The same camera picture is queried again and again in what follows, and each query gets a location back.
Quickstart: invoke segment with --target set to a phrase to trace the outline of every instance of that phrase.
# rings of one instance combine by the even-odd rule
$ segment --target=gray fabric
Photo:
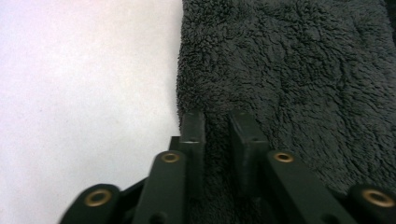
[[[396,50],[382,0],[183,0],[180,117],[206,115],[205,197],[190,223],[263,223],[236,196],[227,112],[253,114],[331,189],[396,191]]]

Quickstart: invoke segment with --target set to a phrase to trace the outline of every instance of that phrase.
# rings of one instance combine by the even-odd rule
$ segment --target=brass insert
[[[276,153],[274,158],[277,161],[282,161],[282,162],[292,162],[292,161],[294,161],[294,158],[290,154],[284,153],[284,152]]]
[[[99,200],[94,199],[96,196],[101,196]],[[91,192],[86,198],[84,203],[89,207],[96,207],[107,203],[111,199],[111,192],[108,189],[97,189]]]
[[[162,159],[164,162],[175,162],[180,160],[180,157],[175,153],[168,152],[163,154]]]
[[[393,199],[376,189],[365,189],[362,195],[365,200],[380,207],[392,207],[395,205]]]

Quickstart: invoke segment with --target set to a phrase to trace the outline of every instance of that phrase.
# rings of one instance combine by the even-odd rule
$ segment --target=black plastic part
[[[352,187],[347,195],[346,209],[363,224],[396,223],[396,195],[376,186]]]
[[[109,196],[109,200],[101,205],[95,205],[103,197]],[[111,224],[120,222],[118,203],[120,190],[113,185],[99,184],[84,190],[70,206],[61,221],[61,224],[95,223]]]
[[[305,165],[289,152],[270,151],[262,162],[263,185],[271,185],[288,224],[357,223]]]
[[[119,208],[124,214],[121,222],[122,224],[129,224],[133,220],[140,195],[143,191],[143,187],[145,187],[145,182],[146,178],[121,193]]]
[[[204,189],[205,115],[193,110],[184,114],[179,150],[189,158],[188,193],[199,199]]]
[[[260,196],[257,180],[259,158],[270,150],[268,139],[247,112],[234,110],[229,118],[233,167],[239,186],[246,196]]]
[[[186,156],[180,151],[165,151],[155,158],[133,224],[185,223],[186,168]]]

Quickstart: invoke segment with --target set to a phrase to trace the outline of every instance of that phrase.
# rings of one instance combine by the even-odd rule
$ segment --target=white surface
[[[57,223],[179,135],[180,0],[0,0],[0,223]]]

